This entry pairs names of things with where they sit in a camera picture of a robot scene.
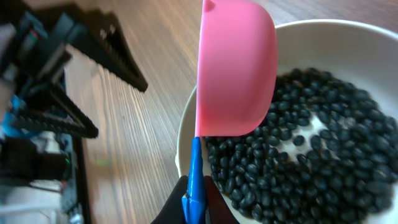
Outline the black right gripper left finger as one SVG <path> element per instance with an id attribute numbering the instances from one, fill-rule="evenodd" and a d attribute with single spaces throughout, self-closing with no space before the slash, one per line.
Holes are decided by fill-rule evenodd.
<path id="1" fill-rule="evenodd" d="M 182 197 L 187 193 L 188 177 L 181 176 L 173 191 L 151 224 L 186 224 Z"/>

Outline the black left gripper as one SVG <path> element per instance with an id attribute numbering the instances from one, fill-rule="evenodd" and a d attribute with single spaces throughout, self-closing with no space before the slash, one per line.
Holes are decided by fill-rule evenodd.
<path id="1" fill-rule="evenodd" d="M 1 55 L 1 122 L 31 132 L 97 138 L 98 128 L 56 85 L 70 59 L 67 40 L 139 91 L 145 92 L 148 83 L 113 13 L 72 4 L 64 12 L 47 26 L 24 7 L 1 6 L 1 21 L 16 30 Z"/>

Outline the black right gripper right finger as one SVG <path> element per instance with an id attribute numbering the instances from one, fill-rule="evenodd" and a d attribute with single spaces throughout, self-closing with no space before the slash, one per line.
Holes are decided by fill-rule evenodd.
<path id="1" fill-rule="evenodd" d="M 231 213 L 225 200 L 220 194 L 216 184 L 210 176 L 205 176 L 206 203 L 205 212 L 206 224 L 239 224 Z"/>

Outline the pink scoop with blue handle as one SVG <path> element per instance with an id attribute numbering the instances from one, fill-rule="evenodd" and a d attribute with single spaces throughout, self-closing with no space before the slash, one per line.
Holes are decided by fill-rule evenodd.
<path id="1" fill-rule="evenodd" d="M 242 136 L 256 129 L 271 104 L 277 64 L 275 25 L 260 4 L 203 1 L 195 131 L 188 190 L 182 198 L 187 223 L 205 221 L 201 138 Z"/>

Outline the white bowl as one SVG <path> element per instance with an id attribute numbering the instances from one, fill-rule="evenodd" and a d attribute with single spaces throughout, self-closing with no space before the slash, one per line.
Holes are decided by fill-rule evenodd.
<path id="1" fill-rule="evenodd" d="M 397 121 L 397 33 L 353 21 L 314 19 L 276 26 L 278 76 L 294 68 L 316 68 L 369 92 L 380 110 Z M 190 170 L 195 129 L 196 86 L 178 131 L 175 165 L 178 177 Z M 397 182 L 392 205 L 361 223 L 397 223 Z"/>

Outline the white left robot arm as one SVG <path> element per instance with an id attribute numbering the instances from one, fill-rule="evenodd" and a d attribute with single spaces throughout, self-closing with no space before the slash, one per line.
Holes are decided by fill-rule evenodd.
<path id="1" fill-rule="evenodd" d="M 139 91 L 148 84 L 112 12 L 70 3 L 32 9 L 23 1 L 1 2 L 1 184 L 29 187 L 57 180 L 61 209 L 71 221 L 89 223 L 82 139 L 98 128 L 66 93 L 65 67 L 73 47 Z"/>

